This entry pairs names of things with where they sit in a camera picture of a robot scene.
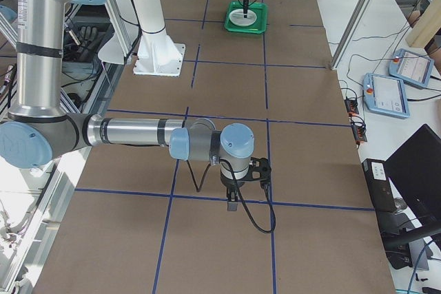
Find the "white round plate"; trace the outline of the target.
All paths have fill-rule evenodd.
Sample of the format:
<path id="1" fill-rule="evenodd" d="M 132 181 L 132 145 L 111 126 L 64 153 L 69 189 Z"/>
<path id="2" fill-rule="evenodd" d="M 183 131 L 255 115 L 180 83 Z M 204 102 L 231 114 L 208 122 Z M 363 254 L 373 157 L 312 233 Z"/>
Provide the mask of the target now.
<path id="1" fill-rule="evenodd" d="M 230 12 L 229 20 L 239 27 L 248 27 L 257 21 L 257 14 L 252 10 L 248 10 L 247 13 L 244 13 L 242 8 L 238 8 Z"/>

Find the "green plastic tray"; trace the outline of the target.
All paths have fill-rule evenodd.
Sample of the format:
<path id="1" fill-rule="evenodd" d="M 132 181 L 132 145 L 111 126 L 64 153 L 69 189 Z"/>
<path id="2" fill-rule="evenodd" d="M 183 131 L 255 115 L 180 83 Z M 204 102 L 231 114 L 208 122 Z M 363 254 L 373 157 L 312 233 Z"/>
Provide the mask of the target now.
<path id="1" fill-rule="evenodd" d="M 224 24 L 226 30 L 230 32 L 241 32 L 250 34 L 262 34 L 266 30 L 268 7 L 265 3 L 252 3 L 249 5 L 248 10 L 252 10 L 257 14 L 257 21 L 253 25 L 248 27 L 239 27 L 237 25 L 234 25 L 229 20 L 230 12 L 238 8 L 243 8 L 242 3 L 240 3 L 239 1 L 232 1 L 229 4 Z"/>

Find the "orange black adapter lower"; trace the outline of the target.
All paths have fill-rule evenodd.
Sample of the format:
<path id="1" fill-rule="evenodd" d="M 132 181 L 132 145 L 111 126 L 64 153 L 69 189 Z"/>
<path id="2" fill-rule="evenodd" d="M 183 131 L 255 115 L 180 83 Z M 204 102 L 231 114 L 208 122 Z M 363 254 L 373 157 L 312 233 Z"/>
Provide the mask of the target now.
<path id="1" fill-rule="evenodd" d="M 351 124 L 351 128 L 357 145 L 367 142 L 366 125 L 364 123 L 354 122 Z"/>

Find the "orange black adapter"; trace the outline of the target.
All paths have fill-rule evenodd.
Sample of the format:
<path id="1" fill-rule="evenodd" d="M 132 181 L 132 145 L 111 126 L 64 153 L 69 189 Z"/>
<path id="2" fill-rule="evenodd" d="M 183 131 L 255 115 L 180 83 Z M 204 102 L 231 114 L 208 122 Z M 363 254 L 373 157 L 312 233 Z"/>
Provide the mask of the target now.
<path id="1" fill-rule="evenodd" d="M 358 101 L 356 98 L 346 98 L 345 99 L 345 107 L 346 107 L 348 115 L 350 115 L 350 116 L 359 115 Z"/>
<path id="2" fill-rule="evenodd" d="M 364 123 L 354 122 L 351 124 L 351 128 L 357 145 L 367 142 L 366 125 Z"/>

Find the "orange black adapter upper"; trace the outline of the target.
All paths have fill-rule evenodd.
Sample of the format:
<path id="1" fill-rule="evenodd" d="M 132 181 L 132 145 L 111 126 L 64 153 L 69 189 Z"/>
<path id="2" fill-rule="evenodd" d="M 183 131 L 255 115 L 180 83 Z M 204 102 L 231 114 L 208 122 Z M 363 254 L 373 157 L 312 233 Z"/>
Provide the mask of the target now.
<path id="1" fill-rule="evenodd" d="M 345 107 L 346 107 L 348 115 L 350 115 L 350 116 L 359 115 L 358 101 L 356 98 L 346 98 L 345 99 Z"/>

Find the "black mini computer box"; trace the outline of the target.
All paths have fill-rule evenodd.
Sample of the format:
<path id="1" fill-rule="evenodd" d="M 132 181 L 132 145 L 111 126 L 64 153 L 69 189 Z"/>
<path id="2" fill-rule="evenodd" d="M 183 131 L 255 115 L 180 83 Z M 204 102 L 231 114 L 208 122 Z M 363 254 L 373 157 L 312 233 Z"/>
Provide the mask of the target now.
<path id="1" fill-rule="evenodd" d="M 384 161 L 366 158 L 362 162 L 362 168 L 374 209 L 393 213 L 396 205 Z"/>

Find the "near blue teach pendant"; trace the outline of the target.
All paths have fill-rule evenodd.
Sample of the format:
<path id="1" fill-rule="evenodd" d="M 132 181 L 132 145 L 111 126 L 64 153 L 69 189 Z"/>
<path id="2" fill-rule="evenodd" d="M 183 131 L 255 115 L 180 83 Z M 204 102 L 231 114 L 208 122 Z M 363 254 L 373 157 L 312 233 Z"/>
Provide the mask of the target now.
<path id="1" fill-rule="evenodd" d="M 394 118 L 410 117 L 405 85 L 402 79 L 366 73 L 362 85 L 364 102 L 370 112 Z"/>

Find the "blue teach pendant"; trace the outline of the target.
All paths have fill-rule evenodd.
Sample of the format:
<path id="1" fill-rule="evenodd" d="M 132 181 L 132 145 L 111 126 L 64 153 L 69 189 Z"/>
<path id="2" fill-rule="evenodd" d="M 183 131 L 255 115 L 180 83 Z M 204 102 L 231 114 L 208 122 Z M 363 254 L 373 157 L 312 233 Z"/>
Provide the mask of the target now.
<path id="1" fill-rule="evenodd" d="M 430 57 L 401 48 L 389 62 L 389 74 L 424 89 L 429 84 L 433 66 L 434 60 Z"/>
<path id="2" fill-rule="evenodd" d="M 364 102 L 370 112 L 394 118 L 410 117 L 405 85 L 402 79 L 366 73 L 362 85 Z"/>

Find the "far blue teach pendant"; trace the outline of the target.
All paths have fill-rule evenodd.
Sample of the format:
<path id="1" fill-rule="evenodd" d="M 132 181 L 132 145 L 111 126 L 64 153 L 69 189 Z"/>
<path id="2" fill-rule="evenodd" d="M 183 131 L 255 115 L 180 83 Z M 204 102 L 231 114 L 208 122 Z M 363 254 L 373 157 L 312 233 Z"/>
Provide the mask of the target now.
<path id="1" fill-rule="evenodd" d="M 430 57 L 401 48 L 389 62 L 389 74 L 424 89 L 429 84 L 433 66 L 434 60 Z"/>

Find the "black laptop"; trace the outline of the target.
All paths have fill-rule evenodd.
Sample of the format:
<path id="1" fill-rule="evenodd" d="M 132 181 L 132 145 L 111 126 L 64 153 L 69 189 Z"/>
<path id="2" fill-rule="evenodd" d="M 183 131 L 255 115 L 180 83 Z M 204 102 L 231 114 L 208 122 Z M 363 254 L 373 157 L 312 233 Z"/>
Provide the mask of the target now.
<path id="1" fill-rule="evenodd" d="M 422 224 L 440 220 L 440 137 L 423 124 L 385 163 L 386 172 Z"/>

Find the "wooden beam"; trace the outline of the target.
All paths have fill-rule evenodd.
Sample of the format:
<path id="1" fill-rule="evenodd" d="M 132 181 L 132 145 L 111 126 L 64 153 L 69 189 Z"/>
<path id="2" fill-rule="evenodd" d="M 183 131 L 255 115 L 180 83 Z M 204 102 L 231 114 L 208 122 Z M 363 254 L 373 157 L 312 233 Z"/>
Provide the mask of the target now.
<path id="1" fill-rule="evenodd" d="M 433 0 L 406 37 L 411 48 L 423 48 L 440 29 L 440 0 Z"/>

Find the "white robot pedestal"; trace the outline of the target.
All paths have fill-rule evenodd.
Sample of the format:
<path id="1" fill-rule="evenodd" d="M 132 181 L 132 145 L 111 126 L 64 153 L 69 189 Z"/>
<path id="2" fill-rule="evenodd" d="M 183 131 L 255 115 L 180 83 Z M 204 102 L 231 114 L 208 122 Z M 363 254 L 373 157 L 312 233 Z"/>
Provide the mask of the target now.
<path id="1" fill-rule="evenodd" d="M 161 0 L 133 0 L 142 36 L 134 65 L 137 75 L 177 77 L 185 45 L 167 34 Z"/>

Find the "aluminium frame post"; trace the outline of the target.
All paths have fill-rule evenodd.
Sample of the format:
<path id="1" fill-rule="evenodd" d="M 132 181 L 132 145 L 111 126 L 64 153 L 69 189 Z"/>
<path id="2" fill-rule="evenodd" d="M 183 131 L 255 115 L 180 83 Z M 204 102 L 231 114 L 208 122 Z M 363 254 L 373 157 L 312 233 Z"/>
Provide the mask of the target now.
<path id="1" fill-rule="evenodd" d="M 358 0 L 331 60 L 330 68 L 332 70 L 336 70 L 338 68 L 371 1 L 372 0 Z"/>

